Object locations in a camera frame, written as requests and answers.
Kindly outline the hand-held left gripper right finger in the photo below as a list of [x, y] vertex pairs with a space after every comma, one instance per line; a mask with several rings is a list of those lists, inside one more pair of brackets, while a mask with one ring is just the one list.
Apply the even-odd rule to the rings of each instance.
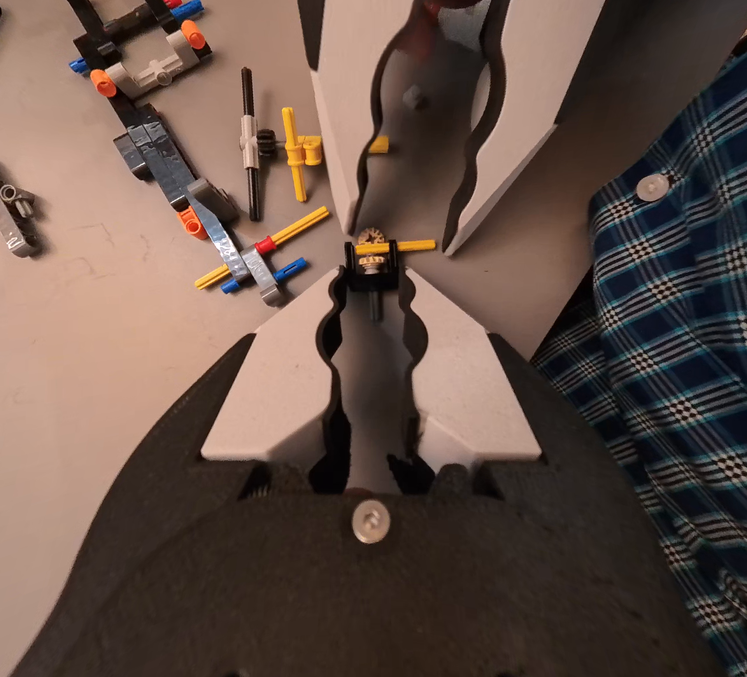
[[489, 332], [416, 271], [400, 279], [412, 364], [406, 447], [433, 474], [460, 465], [535, 461], [541, 448]]

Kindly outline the person's plaid shirt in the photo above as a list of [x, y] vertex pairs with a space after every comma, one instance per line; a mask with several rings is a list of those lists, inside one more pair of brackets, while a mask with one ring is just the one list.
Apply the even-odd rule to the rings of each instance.
[[589, 204], [532, 364], [600, 435], [726, 675], [746, 675], [746, 55]]

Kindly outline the yellow lego axle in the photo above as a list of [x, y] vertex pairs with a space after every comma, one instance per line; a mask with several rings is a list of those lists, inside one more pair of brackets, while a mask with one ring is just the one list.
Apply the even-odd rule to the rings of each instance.
[[436, 250], [436, 246], [435, 240], [413, 240], [403, 242], [392, 240], [390, 242], [358, 244], [355, 246], [355, 252], [356, 255], [360, 257], [381, 256], [392, 253], [394, 248], [397, 249], [398, 253], [429, 252]]

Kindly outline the small grey lego connector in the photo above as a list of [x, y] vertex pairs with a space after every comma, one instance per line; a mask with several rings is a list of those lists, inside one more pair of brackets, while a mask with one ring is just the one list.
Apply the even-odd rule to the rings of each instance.
[[30, 219], [34, 215], [36, 196], [12, 184], [1, 186], [1, 199], [8, 210], [21, 219]]

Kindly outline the black lego chassis assembly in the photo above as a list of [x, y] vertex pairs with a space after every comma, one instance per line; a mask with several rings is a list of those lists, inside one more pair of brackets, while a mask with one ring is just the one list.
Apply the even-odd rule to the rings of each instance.
[[[138, 103], [212, 55], [192, 18], [192, 9], [181, 0], [143, 0], [126, 15], [105, 22], [90, 0], [66, 1], [84, 29], [74, 41], [80, 55], [75, 70], [88, 75], [122, 123], [124, 133], [114, 144], [129, 171], [141, 180], [153, 180], [183, 228], [199, 240], [210, 240], [220, 255], [223, 268], [197, 281], [196, 288], [203, 290], [220, 283], [221, 290], [231, 293], [254, 283], [266, 305], [281, 307], [284, 297], [280, 283], [304, 269], [305, 261], [299, 259], [274, 272], [265, 256], [327, 217], [327, 209], [314, 211], [284, 231], [240, 249], [229, 232], [238, 208], [222, 189], [193, 171], [161, 114], [150, 103]], [[154, 28], [162, 29], [170, 54], [151, 60], [134, 74], [123, 62], [122, 47]]]

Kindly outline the grey lego beam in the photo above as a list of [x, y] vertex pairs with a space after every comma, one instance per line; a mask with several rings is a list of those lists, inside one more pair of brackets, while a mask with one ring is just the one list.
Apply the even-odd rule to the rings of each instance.
[[[12, 184], [28, 192], [12, 182], [6, 167], [1, 165], [1, 186], [3, 184]], [[37, 197], [34, 204], [34, 215], [30, 219], [21, 219], [11, 213], [1, 199], [2, 242], [7, 246], [8, 251], [18, 258], [40, 257], [45, 251], [43, 239], [37, 233], [36, 221], [39, 215], [37, 211]]]

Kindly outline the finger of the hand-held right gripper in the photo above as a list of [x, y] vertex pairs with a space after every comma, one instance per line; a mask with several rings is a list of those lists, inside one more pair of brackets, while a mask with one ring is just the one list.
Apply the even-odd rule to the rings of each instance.
[[314, 99], [335, 214], [352, 234], [365, 193], [365, 152], [382, 123], [380, 84], [415, 0], [324, 0]]
[[453, 255], [546, 143], [607, 0], [491, 0], [465, 172], [442, 249]]

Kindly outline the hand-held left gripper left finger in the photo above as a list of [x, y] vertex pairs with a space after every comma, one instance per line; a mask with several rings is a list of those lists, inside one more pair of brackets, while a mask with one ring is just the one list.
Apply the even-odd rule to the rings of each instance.
[[332, 363], [346, 303], [338, 266], [256, 330], [203, 458], [290, 464], [311, 482], [349, 480], [351, 427]]

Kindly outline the black lego frame with gear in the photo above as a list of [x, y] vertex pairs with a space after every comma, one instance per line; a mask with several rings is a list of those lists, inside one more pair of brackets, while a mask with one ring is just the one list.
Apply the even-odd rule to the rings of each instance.
[[358, 254], [355, 245], [344, 245], [344, 279], [353, 292], [368, 294], [370, 318], [383, 318], [382, 294], [397, 290], [400, 282], [399, 252], [395, 240], [384, 243], [383, 252], [366, 251]]

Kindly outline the black axle lego gear assembly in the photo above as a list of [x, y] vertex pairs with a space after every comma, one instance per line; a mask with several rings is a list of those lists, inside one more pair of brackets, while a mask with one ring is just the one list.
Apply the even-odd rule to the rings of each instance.
[[259, 170], [262, 158], [272, 158], [278, 148], [285, 150], [287, 164], [291, 169], [294, 195], [298, 202], [307, 201], [304, 168], [320, 166], [324, 159], [323, 140], [320, 135], [301, 135], [296, 129], [294, 110], [282, 109], [285, 139], [279, 141], [270, 128], [258, 127], [256, 119], [253, 73], [244, 66], [240, 70], [242, 108], [240, 121], [240, 150], [247, 173], [249, 218], [257, 222], [261, 218], [259, 205]]

